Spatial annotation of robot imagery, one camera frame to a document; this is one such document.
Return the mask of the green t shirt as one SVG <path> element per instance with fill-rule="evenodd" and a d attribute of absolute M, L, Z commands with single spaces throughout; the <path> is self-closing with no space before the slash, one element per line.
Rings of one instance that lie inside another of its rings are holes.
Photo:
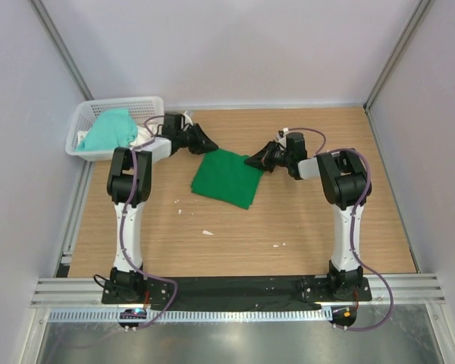
<path fill-rule="evenodd" d="M 248 209 L 263 172 L 245 164 L 247 155 L 218 149 L 204 155 L 190 185 L 192 193 Z"/>

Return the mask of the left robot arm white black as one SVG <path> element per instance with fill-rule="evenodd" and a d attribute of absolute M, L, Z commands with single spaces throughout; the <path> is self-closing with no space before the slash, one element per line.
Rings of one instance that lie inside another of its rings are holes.
<path fill-rule="evenodd" d="M 152 190 L 152 166 L 179 149 L 194 155 L 214 152 L 218 145 L 199 124 L 183 113 L 148 118 L 142 125 L 144 141 L 113 151 L 107 193 L 117 220 L 117 247 L 109 278 L 103 285 L 102 303 L 140 303 L 147 294 L 141 253 L 143 210 Z"/>

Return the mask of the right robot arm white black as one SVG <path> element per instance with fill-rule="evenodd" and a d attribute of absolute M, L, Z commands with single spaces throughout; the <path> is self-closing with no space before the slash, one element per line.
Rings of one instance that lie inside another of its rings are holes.
<path fill-rule="evenodd" d="M 335 300 L 351 300 L 362 287 L 360 225 L 371 176 L 355 149 L 337 149 L 308 156 L 301 129 L 285 129 L 245 164 L 260 171 L 287 169 L 295 180 L 319 177 L 334 215 L 334 248 L 329 260 L 326 289 Z"/>

